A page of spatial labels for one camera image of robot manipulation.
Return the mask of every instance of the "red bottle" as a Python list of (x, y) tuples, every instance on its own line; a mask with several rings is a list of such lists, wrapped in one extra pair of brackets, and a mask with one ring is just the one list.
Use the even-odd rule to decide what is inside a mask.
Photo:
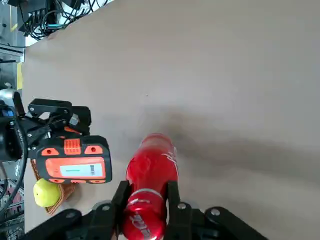
[(176, 149), (169, 137), (151, 133), (142, 142), (126, 170), (132, 194), (123, 219), (129, 240), (159, 240), (166, 228), (166, 184), (178, 180)]

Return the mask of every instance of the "black cable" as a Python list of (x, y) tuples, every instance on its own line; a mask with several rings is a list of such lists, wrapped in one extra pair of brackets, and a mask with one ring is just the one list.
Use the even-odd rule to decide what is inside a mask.
[(71, 21), (72, 18), (70, 18), (70, 17), (67, 16), (68, 13), (64, 10), (64, 7), (62, 6), (61, 1), (60, 1), (60, 0), (56, 0), (55, 2), (57, 3), (58, 8), (59, 8), (60, 11), (61, 11), (61, 16), (64, 17), (64, 18), (66, 18), (66, 19), (68, 19), (69, 21)]
[(93, 13), (94, 10), (93, 10), (92, 6), (93, 6), (93, 4), (95, 4), (95, 2), (93, 2), (93, 4), (91, 4), (90, 0), (88, 0), (88, 3), (89, 3), (90, 10)]
[(88, 15), (90, 12), (91, 12), (91, 9), (89, 9), (87, 12), (85, 12), (85, 9), (82, 9), (82, 12), (78, 16), (76, 16), (74, 19), (72, 19), (70, 22), (68, 22), (65, 28), (70, 24), (72, 24), (73, 22), (77, 21), (78, 19)]
[(3, 226), (0, 228), (0, 233), (6, 232), (6, 235), (9, 235), (8, 231), (12, 231), (12, 229), (15, 229), (17, 227), (23, 228), (25, 225), (24, 220), (14, 223), (14, 224), (7, 224), (8, 226)]
[(45, 25), (45, 22), (46, 22), (48, 16), (49, 16), (50, 14), (53, 14), (53, 13), (61, 13), (61, 11), (60, 11), (60, 10), (51, 10), (51, 11), (48, 11), (48, 12), (43, 16), (42, 26)]
[(94, 6), (95, 3), (98, 3), (98, 1), (97, 1), (97, 0), (93, 0), (92, 6)]
[(28, 47), (28, 46), (12, 46), (9, 43), (8, 44), (0, 43), (0, 45), (4, 45), (4, 46), (7, 46), (7, 47), (12, 47), (12, 48), (19, 48), (19, 49), (25, 49), (25, 48)]
[(41, 25), (41, 21), (40, 21), (40, 13), (38, 14), (38, 27), (40, 29), (41, 34), (45, 36), (45, 31), (43, 30), (43, 26)]
[(7, 237), (6, 237), (6, 239), (9, 239), (9, 237), (11, 237), (11, 235), (13, 235), (13, 234), (15, 234), (16, 232), (18, 232), (18, 231), (20, 231), (20, 227), (18, 227), (15, 231), (13, 231), (12, 233), (10, 233)]
[(37, 23), (38, 23), (38, 24), (41, 23), (41, 21), (40, 21), (40, 15), (41, 15), (41, 14), (40, 14), (40, 11), (38, 10), (38, 13), (37, 13), (37, 17), (38, 17), (38, 22), (37, 22)]
[[(74, 7), (75, 7), (75, 8), (77, 7), (77, 3), (78, 3), (78, 0), (75, 0), (75, 3), (74, 3)], [(72, 8), (72, 11), (71, 11), (70, 14), (69, 14), (69, 18), (70, 18), (70, 17), (72, 16), (72, 14), (74, 13), (74, 10), (75, 10), (75, 9)], [(66, 25), (67, 21), (68, 21), (68, 19), (66, 19), (66, 20), (64, 21), (64, 24), (63, 24), (64, 26)]]
[(13, 112), (13, 117), (15, 118), (14, 121), (14, 130), (16, 133), (17, 138), (19, 139), (19, 144), (21, 146), (22, 149), (22, 156), (21, 156), (21, 161), (22, 162), (22, 166), (20, 168), (20, 175), (16, 181), (15, 187), (12, 191), (12, 193), (10, 194), (8, 200), (6, 201), (6, 203), (3, 205), (3, 207), (0, 209), (0, 216), (2, 216), (5, 212), (5, 210), (8, 208), (8, 206), (12, 203), (13, 199), (15, 198), (15, 196), (17, 195), (18, 190), (20, 189), (22, 183), (23, 183), (23, 179), (25, 176), (25, 172), (26, 172), (26, 166), (27, 166), (27, 159), (28, 159), (28, 149), (27, 149), (27, 137), (25, 132), (22, 130), (22, 126), (20, 123), (19, 118), (16, 115), (16, 110), (11, 107), (8, 106), (9, 109), (11, 109), (11, 111)]
[(16, 212), (15, 214), (12, 214), (11, 216), (8, 216), (4, 220), (0, 221), (0, 225), (5, 224), (8, 221), (11, 221), (13, 219), (16, 219), (17, 217), (21, 216), (22, 214), (25, 214), (25, 210), (20, 210)]
[(36, 29), (40, 26), (40, 24), (36, 22), (36, 16), (34, 13), (32, 14), (32, 20), (30, 22), (30, 25), (31, 25), (30, 30), (31, 30), (32, 34), (39, 36), (39, 38), (44, 37), (44, 33), (41, 30), (40, 30), (41, 33), (36, 32)]
[(31, 37), (33, 37), (34, 39), (36, 39), (36, 40), (38, 40), (38, 41), (41, 40), (41, 38), (35, 36), (35, 35), (30, 31), (30, 28), (29, 28), (30, 26), (29, 26), (28, 23), (26, 24), (26, 22), (25, 22), (24, 13), (23, 13), (23, 11), (22, 11), (21, 4), (20, 4), (19, 2), (18, 2), (18, 6), (19, 6), (19, 9), (20, 9), (21, 18), (22, 18), (23, 26), (24, 26), (24, 29), (25, 29), (26, 33), (29, 34)]
[(3, 191), (2, 193), (0, 194), (0, 200), (5, 196), (6, 192), (8, 191), (8, 179), (5, 178), (3, 180)]

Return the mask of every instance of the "screw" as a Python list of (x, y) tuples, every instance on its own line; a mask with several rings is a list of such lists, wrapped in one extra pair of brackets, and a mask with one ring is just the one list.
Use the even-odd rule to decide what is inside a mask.
[(187, 205), (185, 205), (183, 202), (178, 204), (178, 209), (183, 210), (183, 209), (186, 209), (186, 207), (187, 207)]
[(72, 219), (76, 214), (74, 212), (69, 212), (65, 217), (67, 219)]
[(220, 211), (218, 209), (215, 209), (215, 208), (212, 208), (210, 212), (211, 212), (211, 214), (213, 216), (219, 216), (220, 215)]
[(110, 209), (110, 207), (108, 205), (104, 205), (102, 207), (102, 211), (108, 211)]

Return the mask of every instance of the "bottle label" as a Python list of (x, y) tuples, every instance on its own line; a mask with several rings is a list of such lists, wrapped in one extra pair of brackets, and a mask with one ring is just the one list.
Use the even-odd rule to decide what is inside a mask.
[(176, 148), (174, 148), (174, 153), (173, 152), (168, 152), (168, 153), (162, 153), (161, 155), (166, 156), (166, 159), (168, 159), (170, 162), (173, 162), (176, 170), (176, 174), (179, 175), (178, 171), (178, 166), (177, 166), (177, 160), (176, 160)]
[(100, 163), (60, 166), (63, 177), (103, 177)]

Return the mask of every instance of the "orange device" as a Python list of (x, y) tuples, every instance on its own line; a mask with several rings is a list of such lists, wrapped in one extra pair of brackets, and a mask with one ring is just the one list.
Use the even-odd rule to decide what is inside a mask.
[(53, 183), (102, 184), (112, 180), (109, 146), (102, 136), (44, 139), (35, 159), (39, 175)]

